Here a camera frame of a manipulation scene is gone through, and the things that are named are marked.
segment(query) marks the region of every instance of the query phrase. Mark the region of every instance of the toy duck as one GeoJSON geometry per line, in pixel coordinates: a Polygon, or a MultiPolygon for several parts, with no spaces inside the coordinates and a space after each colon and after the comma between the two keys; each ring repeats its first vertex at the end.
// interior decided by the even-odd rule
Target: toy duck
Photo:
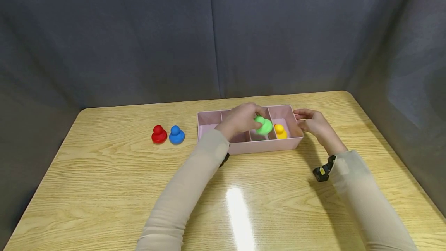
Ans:
{"type": "Polygon", "coordinates": [[[274,124],[274,130],[276,131],[278,139],[288,138],[288,134],[286,133],[284,127],[281,124],[274,124]]]}
{"type": "Polygon", "coordinates": [[[167,140],[166,130],[161,125],[153,127],[152,141],[154,143],[163,143],[165,140],[167,140]]]}
{"type": "Polygon", "coordinates": [[[273,129],[273,123],[271,122],[271,120],[266,119],[260,115],[256,116],[254,121],[262,124],[262,127],[258,128],[258,130],[256,131],[259,135],[266,136],[273,129]]]}
{"type": "Polygon", "coordinates": [[[170,135],[168,139],[173,144],[179,144],[184,141],[184,132],[176,125],[170,128],[170,135]]]}

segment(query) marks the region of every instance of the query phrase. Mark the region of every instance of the wooden table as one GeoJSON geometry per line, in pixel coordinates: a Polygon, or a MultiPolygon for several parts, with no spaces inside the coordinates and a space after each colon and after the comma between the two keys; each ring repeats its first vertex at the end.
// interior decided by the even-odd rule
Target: wooden table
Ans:
{"type": "MultiPolygon", "coordinates": [[[[362,155],[419,249],[446,250],[445,219],[343,91],[83,110],[5,250],[133,250],[157,197],[196,145],[197,112],[246,101],[322,111],[362,155]],[[157,124],[179,125],[185,141],[154,145],[157,124]]],[[[311,173],[326,157],[310,134],[295,150],[232,156],[191,215],[183,250],[364,250],[334,188],[311,173]],[[232,221],[231,205],[238,207],[232,221]]]]}

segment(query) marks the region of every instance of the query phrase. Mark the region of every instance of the beige long sleeve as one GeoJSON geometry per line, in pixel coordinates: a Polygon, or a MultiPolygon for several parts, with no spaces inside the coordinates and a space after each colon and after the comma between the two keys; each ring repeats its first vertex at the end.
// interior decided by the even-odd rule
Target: beige long sleeve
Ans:
{"type": "MultiPolygon", "coordinates": [[[[136,251],[181,250],[186,222],[228,148],[229,142],[217,130],[202,136],[194,152],[156,201],[136,251]]],[[[417,250],[397,213],[355,151],[337,155],[330,180],[358,225],[367,250],[417,250]]]]}
{"type": "Polygon", "coordinates": [[[336,155],[329,180],[359,228],[368,251],[418,250],[356,151],[336,155]]]}
{"type": "Polygon", "coordinates": [[[136,251],[181,250],[186,222],[228,148],[229,142],[220,131],[211,130],[202,136],[156,201],[136,251]]]}

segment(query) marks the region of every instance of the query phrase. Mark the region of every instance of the pink sorting tray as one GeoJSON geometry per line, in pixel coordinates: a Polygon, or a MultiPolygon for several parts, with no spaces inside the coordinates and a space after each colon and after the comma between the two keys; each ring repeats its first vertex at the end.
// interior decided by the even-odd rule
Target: pink sorting tray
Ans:
{"type": "MultiPolygon", "coordinates": [[[[273,124],[283,125],[288,134],[288,139],[277,139],[276,132],[261,136],[255,130],[238,134],[233,137],[229,145],[229,154],[243,154],[253,152],[277,151],[294,149],[302,140],[304,134],[296,124],[293,108],[290,105],[273,105],[263,107],[266,118],[273,124]]],[[[215,128],[228,115],[229,110],[203,111],[197,113],[198,140],[206,131],[215,128]]]]}

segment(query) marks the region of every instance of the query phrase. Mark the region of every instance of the gray curtain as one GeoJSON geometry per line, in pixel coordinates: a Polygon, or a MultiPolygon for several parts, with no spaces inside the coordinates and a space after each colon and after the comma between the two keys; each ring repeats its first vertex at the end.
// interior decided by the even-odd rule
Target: gray curtain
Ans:
{"type": "Polygon", "coordinates": [[[0,250],[77,113],[351,92],[446,214],[446,0],[0,0],[0,250]]]}
{"type": "Polygon", "coordinates": [[[79,112],[0,17],[0,250],[79,112]]]}
{"type": "Polygon", "coordinates": [[[446,0],[406,0],[360,83],[352,87],[361,107],[443,215],[445,21],[446,0]]]}

